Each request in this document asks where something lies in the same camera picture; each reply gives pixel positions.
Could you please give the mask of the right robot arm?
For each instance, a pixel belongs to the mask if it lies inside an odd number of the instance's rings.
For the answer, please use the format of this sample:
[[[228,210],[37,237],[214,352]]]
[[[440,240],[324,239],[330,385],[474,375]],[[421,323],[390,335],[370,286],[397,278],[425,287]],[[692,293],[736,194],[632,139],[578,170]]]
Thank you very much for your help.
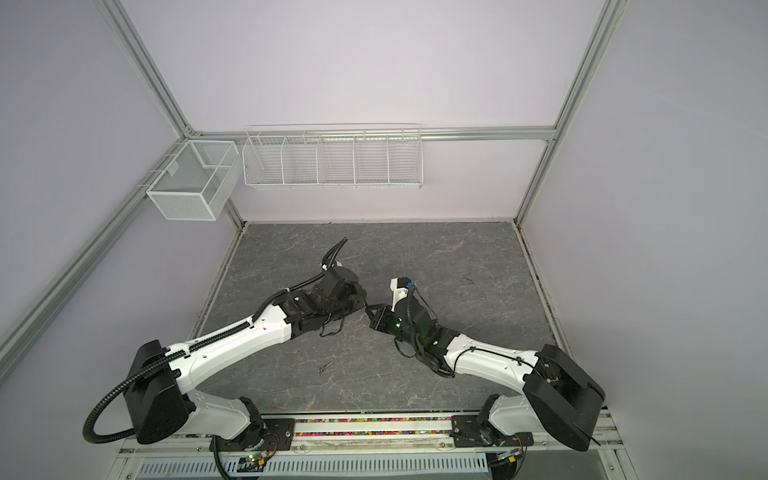
[[[511,437],[543,429],[581,452],[595,442],[605,391],[564,350],[553,344],[538,351],[510,349],[475,340],[440,325],[409,279],[395,279],[391,290],[391,305],[365,307],[370,328],[412,347],[412,357],[439,376],[471,375],[515,393],[488,397],[477,417],[486,431]]]

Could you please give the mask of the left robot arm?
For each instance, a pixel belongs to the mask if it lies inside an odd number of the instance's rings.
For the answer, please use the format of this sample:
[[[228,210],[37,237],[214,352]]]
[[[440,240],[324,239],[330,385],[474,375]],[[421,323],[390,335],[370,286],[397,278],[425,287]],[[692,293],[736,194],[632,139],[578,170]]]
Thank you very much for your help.
[[[200,391],[218,372],[274,345],[342,322],[364,307],[358,277],[337,256],[345,239],[332,246],[314,277],[270,295],[256,312],[212,333],[163,346],[153,340],[136,352],[127,377],[87,415],[82,428],[90,444],[134,437],[153,444],[175,434],[207,435],[214,447],[260,448],[269,434],[255,403]]]

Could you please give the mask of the white mesh box basket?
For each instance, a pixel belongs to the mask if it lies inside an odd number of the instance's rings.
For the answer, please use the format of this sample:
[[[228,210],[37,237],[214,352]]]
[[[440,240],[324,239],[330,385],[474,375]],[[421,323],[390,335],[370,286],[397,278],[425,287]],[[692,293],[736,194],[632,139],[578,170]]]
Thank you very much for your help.
[[[147,194],[167,220],[215,221],[242,174],[235,142],[188,140],[149,185]]]

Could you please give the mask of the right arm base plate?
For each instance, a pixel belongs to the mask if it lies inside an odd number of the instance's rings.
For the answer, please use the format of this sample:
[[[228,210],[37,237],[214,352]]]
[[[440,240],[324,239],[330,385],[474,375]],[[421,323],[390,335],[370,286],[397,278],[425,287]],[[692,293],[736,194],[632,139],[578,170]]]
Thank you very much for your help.
[[[453,415],[450,421],[449,435],[459,448],[530,447],[534,444],[530,432],[506,435],[489,421],[481,421],[477,415]]]

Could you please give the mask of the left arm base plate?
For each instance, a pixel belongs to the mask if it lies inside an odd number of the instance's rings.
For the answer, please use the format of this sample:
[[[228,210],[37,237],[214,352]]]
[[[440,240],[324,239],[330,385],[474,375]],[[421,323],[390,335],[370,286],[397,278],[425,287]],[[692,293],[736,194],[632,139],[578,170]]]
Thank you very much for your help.
[[[278,417],[254,422],[236,441],[243,451],[287,451],[291,448],[296,421],[290,417]]]

